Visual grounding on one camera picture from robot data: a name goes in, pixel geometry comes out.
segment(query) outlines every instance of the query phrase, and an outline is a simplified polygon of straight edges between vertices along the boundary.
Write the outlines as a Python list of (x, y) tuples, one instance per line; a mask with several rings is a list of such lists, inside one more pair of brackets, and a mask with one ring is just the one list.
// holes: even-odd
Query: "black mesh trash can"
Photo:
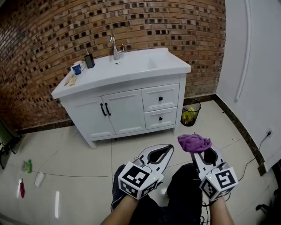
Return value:
[(186, 127), (191, 127), (196, 122), (201, 104), (195, 99), (186, 98), (184, 100), (183, 111), (181, 114), (181, 123)]

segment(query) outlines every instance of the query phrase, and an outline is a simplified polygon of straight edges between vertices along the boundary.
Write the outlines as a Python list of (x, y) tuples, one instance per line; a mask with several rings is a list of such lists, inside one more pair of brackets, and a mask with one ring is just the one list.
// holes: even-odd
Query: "countertop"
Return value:
[(189, 73), (191, 67), (167, 48), (125, 52), (119, 60), (113, 56), (94, 59), (95, 66), (87, 67), (78, 75), (75, 85), (64, 86), (67, 76), (52, 92), (53, 98), (89, 90), (109, 84), (138, 80), (154, 76)]

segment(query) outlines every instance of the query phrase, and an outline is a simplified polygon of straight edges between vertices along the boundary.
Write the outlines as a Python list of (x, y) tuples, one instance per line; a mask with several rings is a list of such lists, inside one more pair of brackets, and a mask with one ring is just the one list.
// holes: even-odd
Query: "red object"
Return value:
[(23, 184), (23, 179), (20, 184), (21, 196), (22, 198), (25, 196), (25, 185)]

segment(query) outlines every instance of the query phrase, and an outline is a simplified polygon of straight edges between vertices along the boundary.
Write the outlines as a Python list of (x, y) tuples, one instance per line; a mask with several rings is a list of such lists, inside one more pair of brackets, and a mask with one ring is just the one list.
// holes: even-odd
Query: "white cabinet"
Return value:
[(126, 81), (60, 98), (91, 148), (95, 141), (179, 129), (185, 74)]
[(87, 138), (115, 134), (101, 97), (72, 101), (68, 113), (83, 136)]
[(116, 134), (145, 130), (141, 90), (102, 96)]
[(180, 84), (149, 87), (141, 90), (144, 111), (172, 108), (177, 106)]

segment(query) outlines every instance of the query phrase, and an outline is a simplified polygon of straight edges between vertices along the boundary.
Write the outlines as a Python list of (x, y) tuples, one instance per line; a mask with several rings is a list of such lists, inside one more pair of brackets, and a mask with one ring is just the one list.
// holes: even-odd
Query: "white floor tile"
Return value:
[(19, 221), (26, 224), (49, 224), (49, 201), (51, 198), (52, 182), (49, 175), (46, 175), (39, 188), (34, 184), (36, 172), (28, 174), (19, 171), (18, 179), (23, 178), (25, 196), (18, 198)]
[(273, 169), (271, 168), (266, 174), (264, 174), (263, 178), (264, 178), (267, 186), (269, 186), (272, 183), (272, 181), (274, 179), (276, 179), (276, 177), (274, 175), (274, 172), (273, 172)]
[(65, 127), (59, 151), (41, 171), (67, 176), (111, 176), (111, 146), (109, 139), (98, 141), (97, 149), (91, 149), (76, 126)]
[(254, 158), (253, 153), (248, 147), (246, 141), (242, 139), (228, 147), (221, 149), (221, 151), (223, 153), (224, 160), (230, 167), (234, 168), (237, 179), (240, 179), (243, 175), (246, 164)]
[(210, 138), (213, 145), (219, 149), (243, 138), (214, 101), (202, 102), (201, 106), (195, 124), (192, 127), (181, 125), (180, 134), (196, 133), (204, 138)]
[(264, 179), (258, 173), (257, 167), (256, 161), (251, 162), (247, 166), (244, 178), (231, 191), (227, 207), (232, 218), (246, 210), (267, 188)]
[(18, 217), (18, 187), (19, 169), (7, 165), (5, 170), (0, 169), (0, 213), (14, 220)]
[[(51, 176), (50, 224), (100, 224), (109, 214), (112, 202), (112, 178), (74, 178)], [(55, 194), (59, 194), (58, 218)]]
[(48, 158), (53, 155), (61, 142), (63, 128), (26, 134), (17, 144), (17, 153), (11, 154), (9, 165), (21, 167), (23, 161), (31, 159), (32, 170), (38, 171)]
[(256, 206), (259, 204), (268, 205), (270, 197), (267, 191), (264, 191), (245, 211), (239, 214), (234, 223), (237, 225), (258, 225), (265, 218), (262, 210), (256, 211)]
[(267, 187), (268, 194), (270, 196), (271, 201), (274, 200), (274, 191), (278, 189), (278, 183), (276, 179), (274, 179)]
[(112, 141), (113, 174), (120, 165), (127, 164), (128, 161), (132, 162), (145, 148), (159, 144), (172, 144), (174, 146), (174, 153), (168, 166), (191, 160), (190, 154), (182, 150), (177, 136), (174, 136), (171, 130), (118, 138), (116, 141)]

